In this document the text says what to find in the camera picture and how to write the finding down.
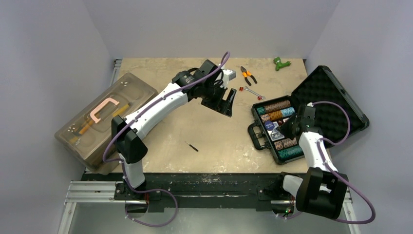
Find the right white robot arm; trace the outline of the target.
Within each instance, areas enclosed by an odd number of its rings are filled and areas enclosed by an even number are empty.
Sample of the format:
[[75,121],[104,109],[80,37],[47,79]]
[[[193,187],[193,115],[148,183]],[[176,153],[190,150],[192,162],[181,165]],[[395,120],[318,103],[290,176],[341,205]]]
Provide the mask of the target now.
[[308,170],[303,177],[284,175],[274,184],[274,194],[279,198],[292,195],[296,210],[337,219],[347,192],[347,185],[332,161],[327,157],[321,128],[315,125],[316,108],[313,103],[301,105],[297,114],[277,127],[286,138],[295,139],[301,148]]

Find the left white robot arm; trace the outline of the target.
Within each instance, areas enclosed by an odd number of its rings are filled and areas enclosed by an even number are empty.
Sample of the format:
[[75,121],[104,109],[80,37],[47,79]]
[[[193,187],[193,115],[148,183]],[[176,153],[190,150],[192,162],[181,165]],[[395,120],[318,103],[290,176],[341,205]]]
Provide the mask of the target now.
[[199,68],[177,73],[161,93],[139,110],[112,119],[113,144],[128,183],[126,193],[132,199],[140,199],[145,194],[142,159],[148,148],[143,139],[152,128],[168,114],[197,98],[202,99],[203,106],[231,117],[236,90],[230,89],[227,98],[223,97],[229,81],[235,77],[235,71],[219,68],[207,59]]

